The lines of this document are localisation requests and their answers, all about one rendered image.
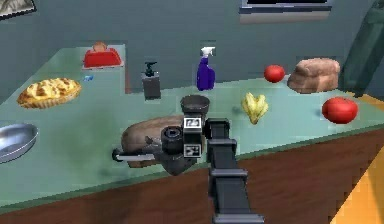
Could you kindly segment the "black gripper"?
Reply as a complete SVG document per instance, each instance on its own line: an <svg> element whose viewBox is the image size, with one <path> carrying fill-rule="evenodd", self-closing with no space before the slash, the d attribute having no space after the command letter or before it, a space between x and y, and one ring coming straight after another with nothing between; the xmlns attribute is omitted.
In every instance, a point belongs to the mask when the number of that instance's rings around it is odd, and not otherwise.
<svg viewBox="0 0 384 224"><path fill-rule="evenodd" d="M158 161L170 175L177 176L197 163L196 158L184 157L183 129L180 126L167 126L161 131L161 138L145 137L149 152L122 151L114 149L112 159L116 162Z"/></svg>

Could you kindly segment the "brown round bread loaf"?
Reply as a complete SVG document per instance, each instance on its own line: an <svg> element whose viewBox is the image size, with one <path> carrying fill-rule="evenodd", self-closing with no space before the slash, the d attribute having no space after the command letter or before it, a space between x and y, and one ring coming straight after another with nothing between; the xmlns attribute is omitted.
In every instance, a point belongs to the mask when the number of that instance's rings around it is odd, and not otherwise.
<svg viewBox="0 0 384 224"><path fill-rule="evenodd" d="M146 137L161 138L161 131L167 126L180 126L182 115L165 116L135 123L129 126L121 137L124 152L136 152L147 146Z"/></svg>

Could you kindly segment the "grey soap dispenser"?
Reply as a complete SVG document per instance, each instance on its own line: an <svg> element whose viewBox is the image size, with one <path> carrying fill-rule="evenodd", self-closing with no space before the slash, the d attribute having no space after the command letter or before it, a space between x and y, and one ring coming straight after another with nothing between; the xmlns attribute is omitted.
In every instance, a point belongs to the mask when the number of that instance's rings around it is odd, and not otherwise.
<svg viewBox="0 0 384 224"><path fill-rule="evenodd" d="M141 75L143 92L146 100L161 98L159 72L152 69L152 66L155 64L156 61L146 62L146 70Z"/></svg>

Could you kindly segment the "green topped brown counter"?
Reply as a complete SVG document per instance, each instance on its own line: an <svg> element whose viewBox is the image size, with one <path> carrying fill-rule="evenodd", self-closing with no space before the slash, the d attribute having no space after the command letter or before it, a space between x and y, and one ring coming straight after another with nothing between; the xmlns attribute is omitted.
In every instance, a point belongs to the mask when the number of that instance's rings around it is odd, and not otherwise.
<svg viewBox="0 0 384 224"><path fill-rule="evenodd" d="M0 224L210 224L204 165L169 176L158 165L134 169L110 156L128 126L178 114L189 89L146 101L124 92L122 69L84 70L84 54L62 49L37 74L80 81L75 100L46 110L14 99L0 105L1 125L39 130L27 154L0 165ZM83 81L87 75L93 80ZM269 105L256 125L241 106L248 92ZM329 224L384 147L384 111L367 102L354 121L335 125L321 113L325 94L298 94L284 83L225 82L208 97L210 115L231 123L251 205L266 224Z"/></svg>

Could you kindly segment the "dark grey cup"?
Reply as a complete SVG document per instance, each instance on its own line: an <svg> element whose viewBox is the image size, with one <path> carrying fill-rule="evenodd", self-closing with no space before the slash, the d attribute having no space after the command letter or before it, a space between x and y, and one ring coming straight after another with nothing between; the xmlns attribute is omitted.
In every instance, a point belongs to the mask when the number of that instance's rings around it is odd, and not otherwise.
<svg viewBox="0 0 384 224"><path fill-rule="evenodd" d="M210 100L202 95L187 95L180 100L184 115L205 116L209 111Z"/></svg>

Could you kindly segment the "purple spray bottle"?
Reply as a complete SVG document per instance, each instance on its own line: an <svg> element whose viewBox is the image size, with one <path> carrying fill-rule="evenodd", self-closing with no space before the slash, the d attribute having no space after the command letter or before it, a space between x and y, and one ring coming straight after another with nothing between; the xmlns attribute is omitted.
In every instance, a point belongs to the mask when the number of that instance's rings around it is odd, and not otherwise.
<svg viewBox="0 0 384 224"><path fill-rule="evenodd" d="M197 69L196 81L199 91L211 90L214 88L215 71L209 67L209 56L213 54L214 47L207 46L201 49L202 57Z"/></svg>

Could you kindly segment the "red toaster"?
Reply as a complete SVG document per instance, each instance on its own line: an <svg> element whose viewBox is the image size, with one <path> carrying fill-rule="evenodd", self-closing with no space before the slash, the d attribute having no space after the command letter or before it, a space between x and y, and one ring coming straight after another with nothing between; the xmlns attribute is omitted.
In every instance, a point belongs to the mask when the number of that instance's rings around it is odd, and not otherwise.
<svg viewBox="0 0 384 224"><path fill-rule="evenodd" d="M124 61L115 48L108 48L103 52L87 50L83 59L84 69L109 68L123 65Z"/></svg>

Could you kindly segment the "golden pie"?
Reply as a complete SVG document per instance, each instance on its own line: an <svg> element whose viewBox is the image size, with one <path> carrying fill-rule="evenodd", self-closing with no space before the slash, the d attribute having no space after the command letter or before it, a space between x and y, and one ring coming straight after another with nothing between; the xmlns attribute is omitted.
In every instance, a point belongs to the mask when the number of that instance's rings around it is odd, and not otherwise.
<svg viewBox="0 0 384 224"><path fill-rule="evenodd" d="M73 79L45 79L30 84L19 94L16 102L27 109L47 109L75 99L81 90L81 84Z"/></svg>

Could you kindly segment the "yellow banana bunch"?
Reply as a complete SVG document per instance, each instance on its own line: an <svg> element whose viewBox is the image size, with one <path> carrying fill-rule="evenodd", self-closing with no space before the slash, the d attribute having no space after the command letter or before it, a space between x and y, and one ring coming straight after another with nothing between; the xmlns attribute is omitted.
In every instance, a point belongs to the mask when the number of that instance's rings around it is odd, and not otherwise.
<svg viewBox="0 0 384 224"><path fill-rule="evenodd" d="M241 106L253 125L256 125L259 119L264 116L269 109L269 105L266 102L266 97L264 95L255 97L250 92L248 92L241 100Z"/></svg>

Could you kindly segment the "silver metal bowl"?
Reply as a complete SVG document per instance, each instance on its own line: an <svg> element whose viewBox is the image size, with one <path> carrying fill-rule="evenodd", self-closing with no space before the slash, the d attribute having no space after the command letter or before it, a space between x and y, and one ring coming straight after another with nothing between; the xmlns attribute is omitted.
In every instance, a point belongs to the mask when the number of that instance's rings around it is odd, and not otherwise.
<svg viewBox="0 0 384 224"><path fill-rule="evenodd" d="M33 124L12 124L0 128L0 164L18 159L35 144L39 135Z"/></svg>

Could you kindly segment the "small red tomato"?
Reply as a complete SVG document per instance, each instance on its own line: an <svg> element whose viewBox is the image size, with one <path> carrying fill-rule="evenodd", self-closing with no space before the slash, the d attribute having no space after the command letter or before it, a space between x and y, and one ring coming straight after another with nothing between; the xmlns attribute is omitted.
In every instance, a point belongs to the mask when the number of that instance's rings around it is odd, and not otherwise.
<svg viewBox="0 0 384 224"><path fill-rule="evenodd" d="M285 76L285 70L280 65L269 65L264 70L264 78L271 83L280 82Z"/></svg>

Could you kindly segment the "brown square bread loaf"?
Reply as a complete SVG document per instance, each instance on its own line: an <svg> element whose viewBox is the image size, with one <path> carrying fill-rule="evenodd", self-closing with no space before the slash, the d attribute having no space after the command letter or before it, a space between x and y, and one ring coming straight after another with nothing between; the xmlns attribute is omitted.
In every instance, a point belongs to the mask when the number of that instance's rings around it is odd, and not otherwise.
<svg viewBox="0 0 384 224"><path fill-rule="evenodd" d="M338 87L340 64L330 58L301 60L287 80L287 86L300 93L327 92Z"/></svg>

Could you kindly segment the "large red tomato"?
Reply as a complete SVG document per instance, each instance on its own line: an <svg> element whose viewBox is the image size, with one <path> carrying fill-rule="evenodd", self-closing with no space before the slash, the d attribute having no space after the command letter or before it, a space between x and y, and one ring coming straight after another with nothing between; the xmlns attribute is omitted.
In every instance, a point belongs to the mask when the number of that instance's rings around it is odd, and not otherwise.
<svg viewBox="0 0 384 224"><path fill-rule="evenodd" d="M335 124L347 124L353 121L359 111L358 105L347 98L333 97L322 105L322 115Z"/></svg>

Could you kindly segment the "dark green curtain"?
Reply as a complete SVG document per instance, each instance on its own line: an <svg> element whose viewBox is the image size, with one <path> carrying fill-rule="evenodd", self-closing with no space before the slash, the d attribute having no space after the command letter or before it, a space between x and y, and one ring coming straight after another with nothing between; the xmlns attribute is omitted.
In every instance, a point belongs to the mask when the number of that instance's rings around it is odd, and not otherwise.
<svg viewBox="0 0 384 224"><path fill-rule="evenodd" d="M384 0L367 11L339 75L339 89L361 97L384 57Z"/></svg>

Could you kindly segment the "framed wall picture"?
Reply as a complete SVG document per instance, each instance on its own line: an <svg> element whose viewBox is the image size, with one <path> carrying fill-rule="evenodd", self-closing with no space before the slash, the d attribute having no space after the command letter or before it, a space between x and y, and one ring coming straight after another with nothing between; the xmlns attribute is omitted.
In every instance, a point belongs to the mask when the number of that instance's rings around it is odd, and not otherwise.
<svg viewBox="0 0 384 224"><path fill-rule="evenodd" d="M0 21L34 12L33 0L0 0Z"/></svg>

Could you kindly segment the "window with grey frame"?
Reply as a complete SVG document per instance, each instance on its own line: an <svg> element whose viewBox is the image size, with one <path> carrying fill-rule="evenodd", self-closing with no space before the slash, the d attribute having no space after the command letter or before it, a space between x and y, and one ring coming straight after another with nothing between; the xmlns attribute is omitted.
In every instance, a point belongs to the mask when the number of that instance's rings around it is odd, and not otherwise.
<svg viewBox="0 0 384 224"><path fill-rule="evenodd" d="M241 24L293 23L326 19L335 0L241 0Z"/></svg>

